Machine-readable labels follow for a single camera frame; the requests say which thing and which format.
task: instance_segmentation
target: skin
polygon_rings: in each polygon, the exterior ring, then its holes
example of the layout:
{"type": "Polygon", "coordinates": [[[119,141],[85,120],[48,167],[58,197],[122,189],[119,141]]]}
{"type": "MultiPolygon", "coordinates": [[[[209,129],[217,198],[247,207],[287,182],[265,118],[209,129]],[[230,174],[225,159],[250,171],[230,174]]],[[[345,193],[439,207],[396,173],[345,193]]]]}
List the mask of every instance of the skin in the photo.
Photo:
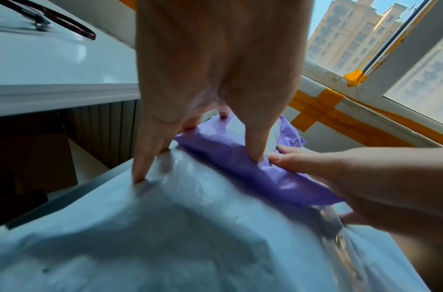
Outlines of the skin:
{"type": "Polygon", "coordinates": [[[142,123],[133,181],[202,114],[231,110],[247,153],[263,160],[274,122],[298,89],[312,0],[141,0],[136,51],[142,123]]]}
{"type": "Polygon", "coordinates": [[[354,213],[344,223],[443,243],[443,148],[278,150],[272,164],[308,173],[347,201],[354,213]]]}

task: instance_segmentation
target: cardboard box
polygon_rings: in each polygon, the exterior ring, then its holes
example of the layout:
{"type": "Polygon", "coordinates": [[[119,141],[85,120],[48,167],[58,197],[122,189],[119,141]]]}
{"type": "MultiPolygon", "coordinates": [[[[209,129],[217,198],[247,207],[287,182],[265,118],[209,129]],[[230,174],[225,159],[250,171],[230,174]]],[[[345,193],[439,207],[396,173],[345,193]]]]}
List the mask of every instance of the cardboard box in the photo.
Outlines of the cardboard box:
{"type": "Polygon", "coordinates": [[[0,199],[76,184],[67,135],[56,112],[0,118],[0,199]]]}

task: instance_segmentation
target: window frame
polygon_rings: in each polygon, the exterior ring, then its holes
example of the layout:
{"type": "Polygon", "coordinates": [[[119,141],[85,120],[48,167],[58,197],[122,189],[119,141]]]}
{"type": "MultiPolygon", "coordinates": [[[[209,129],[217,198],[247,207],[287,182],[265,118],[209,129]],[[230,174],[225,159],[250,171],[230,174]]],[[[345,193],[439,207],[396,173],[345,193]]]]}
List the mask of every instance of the window frame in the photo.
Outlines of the window frame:
{"type": "Polygon", "coordinates": [[[347,81],[340,75],[326,70],[310,61],[305,61],[303,75],[317,81],[330,89],[354,99],[363,104],[403,116],[440,134],[443,134],[443,124],[415,110],[401,105],[385,97],[385,94],[399,81],[423,56],[443,39],[443,0],[429,0],[413,17],[400,33],[391,39],[395,42],[406,30],[409,33],[388,56],[382,51],[365,68],[370,72],[374,65],[385,58],[383,62],[367,76],[366,80],[355,87],[348,87],[347,81]],[[429,9],[418,23],[411,27],[412,21],[429,9]]]}

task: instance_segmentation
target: purple plastic bag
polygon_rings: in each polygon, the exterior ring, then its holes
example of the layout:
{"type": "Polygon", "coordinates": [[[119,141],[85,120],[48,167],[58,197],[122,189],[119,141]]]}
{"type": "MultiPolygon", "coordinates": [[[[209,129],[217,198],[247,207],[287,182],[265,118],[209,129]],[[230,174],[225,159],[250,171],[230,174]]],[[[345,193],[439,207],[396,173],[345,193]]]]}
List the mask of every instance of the purple plastic bag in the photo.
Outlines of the purple plastic bag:
{"type": "MultiPolygon", "coordinates": [[[[260,163],[253,162],[245,150],[244,136],[226,131],[232,118],[233,115],[226,119],[215,116],[195,129],[177,135],[175,140],[183,148],[235,174],[266,196],[306,206],[343,201],[306,175],[271,165],[267,158],[260,163]]],[[[279,122],[278,144],[301,148],[304,140],[297,130],[282,116],[279,122]]]]}

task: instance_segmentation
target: sky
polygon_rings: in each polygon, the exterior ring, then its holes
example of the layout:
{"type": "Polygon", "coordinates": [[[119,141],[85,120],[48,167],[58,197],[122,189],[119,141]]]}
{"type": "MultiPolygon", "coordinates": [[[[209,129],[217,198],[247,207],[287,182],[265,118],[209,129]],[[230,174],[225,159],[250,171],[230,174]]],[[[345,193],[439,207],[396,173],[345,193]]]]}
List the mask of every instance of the sky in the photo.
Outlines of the sky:
{"type": "MultiPolygon", "coordinates": [[[[417,4],[416,6],[419,6],[422,2],[423,0],[375,0],[374,4],[372,4],[372,7],[377,8],[378,14],[383,14],[395,3],[399,3],[410,8],[414,4],[417,4]]],[[[311,36],[331,3],[332,0],[315,0],[308,37],[311,36]]]]}

